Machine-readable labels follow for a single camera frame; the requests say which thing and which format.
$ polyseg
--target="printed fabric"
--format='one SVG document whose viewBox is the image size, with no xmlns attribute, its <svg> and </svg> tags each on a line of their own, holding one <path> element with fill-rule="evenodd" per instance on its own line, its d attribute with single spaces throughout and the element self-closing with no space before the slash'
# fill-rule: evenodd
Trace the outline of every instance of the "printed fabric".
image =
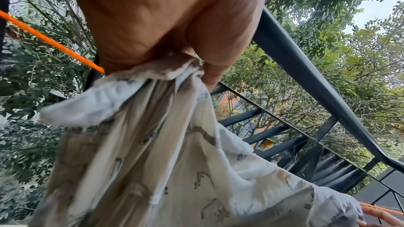
<svg viewBox="0 0 404 227">
<path fill-rule="evenodd" d="M 155 60 L 41 111 L 65 127 L 30 227 L 357 226 L 359 203 L 253 153 L 216 121 L 200 60 Z"/>
</svg>

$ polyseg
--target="cloth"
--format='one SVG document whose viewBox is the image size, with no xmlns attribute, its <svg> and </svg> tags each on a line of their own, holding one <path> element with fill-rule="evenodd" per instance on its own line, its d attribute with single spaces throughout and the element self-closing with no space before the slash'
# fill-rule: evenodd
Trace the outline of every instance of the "cloth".
<svg viewBox="0 0 404 227">
<path fill-rule="evenodd" d="M 216 121 L 200 60 L 112 74 L 41 111 L 66 128 L 31 227 L 357 226 L 358 202 L 253 153 Z"/>
</svg>

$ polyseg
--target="wrinkled cloth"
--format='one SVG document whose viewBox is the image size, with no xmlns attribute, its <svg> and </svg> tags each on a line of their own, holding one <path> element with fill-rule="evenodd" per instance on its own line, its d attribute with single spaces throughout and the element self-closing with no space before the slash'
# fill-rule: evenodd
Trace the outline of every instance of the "wrinkled cloth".
<svg viewBox="0 0 404 227">
<path fill-rule="evenodd" d="M 155 60 L 41 111 L 65 127 L 31 227 L 357 226 L 358 202 L 216 121 L 200 60 Z"/>
</svg>

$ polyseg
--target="wire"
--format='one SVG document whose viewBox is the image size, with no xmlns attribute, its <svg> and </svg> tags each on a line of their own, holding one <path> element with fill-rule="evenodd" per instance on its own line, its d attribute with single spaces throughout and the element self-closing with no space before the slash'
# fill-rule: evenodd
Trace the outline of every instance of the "wire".
<svg viewBox="0 0 404 227">
<path fill-rule="evenodd" d="M 37 38 L 41 39 L 45 43 L 48 43 L 52 45 L 53 47 L 61 50 L 65 54 L 71 56 L 72 58 L 75 58 L 79 62 L 91 67 L 92 69 L 95 69 L 96 71 L 100 72 L 101 74 L 105 74 L 105 71 L 103 68 L 100 66 L 94 64 L 93 62 L 89 61 L 88 59 L 76 54 L 72 50 L 67 49 L 66 47 L 62 46 L 61 44 L 57 43 L 55 40 L 50 39 L 49 37 L 45 36 L 44 34 L 39 33 L 35 29 L 31 28 L 30 26 L 26 25 L 25 23 L 20 22 L 19 20 L 9 16 L 7 13 L 0 11 L 0 17 L 13 23 L 17 27 L 19 27 L 22 30 L 25 30 L 28 33 L 31 33 L 32 35 L 36 36 Z"/>
<path fill-rule="evenodd" d="M 386 211 L 386 212 L 389 212 L 389 213 L 392 213 L 392 214 L 399 214 L 399 215 L 404 216 L 404 213 L 398 212 L 398 211 L 394 211 L 394 210 L 391 210 L 391 209 L 385 209 L 385 208 L 381 208 L 381 207 L 378 207 L 378 206 L 369 205 L 369 204 L 362 203 L 362 202 L 359 202 L 359 204 L 361 204 L 361 206 L 370 207 L 370 208 L 374 208 L 374 209 L 379 209 L 379 210 L 383 210 L 383 211 Z"/>
</svg>

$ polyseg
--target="slatted metal structure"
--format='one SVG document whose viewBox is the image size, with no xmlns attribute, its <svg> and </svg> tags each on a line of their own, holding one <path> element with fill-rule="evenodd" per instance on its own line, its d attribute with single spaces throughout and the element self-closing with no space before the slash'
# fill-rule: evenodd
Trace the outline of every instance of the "slatted metal structure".
<svg viewBox="0 0 404 227">
<path fill-rule="evenodd" d="M 8 6 L 8 2 L 5 3 L 5 1 L 0 0 L 0 8 L 3 11 L 7 11 L 5 6 Z M 4 26 L 1 26 L 2 22 L 0 21 L 1 30 L 4 29 Z M 291 173 L 316 185 L 329 187 L 342 193 L 347 193 L 355 187 L 368 176 L 367 172 L 379 162 L 391 167 L 392 171 L 404 173 L 404 164 L 390 158 L 380 148 L 344 100 L 325 80 L 267 9 L 263 10 L 253 40 L 303 89 L 316 99 L 330 113 L 331 117 L 324 122 L 313 136 L 310 136 L 270 111 L 255 104 L 244 95 L 220 83 L 211 92 L 212 96 L 231 93 L 239 98 L 239 100 L 243 100 L 245 104 L 250 105 L 250 110 L 220 120 L 219 122 L 223 126 L 229 129 L 234 125 L 243 126 L 261 115 L 266 115 L 268 118 L 277 121 L 278 125 L 259 133 L 252 132 L 244 138 L 244 141 L 249 144 L 255 144 L 255 153 L 262 158 L 275 162 L 279 167 L 285 168 Z M 89 88 L 96 78 L 97 72 L 92 70 L 85 89 Z M 361 169 L 352 165 L 349 161 L 321 144 L 321 140 L 338 122 L 373 154 L 374 158 L 364 168 Z M 262 141 L 275 138 L 287 132 L 293 132 L 296 136 L 289 141 L 276 144 L 268 150 L 260 150 L 257 147 Z M 384 184 L 383 179 L 377 181 L 386 186 L 388 190 L 375 200 L 373 204 L 376 204 L 387 194 L 393 193 L 395 198 L 397 198 L 398 207 L 404 212 L 398 199 L 398 197 L 404 197 L 393 188 Z"/>
</svg>

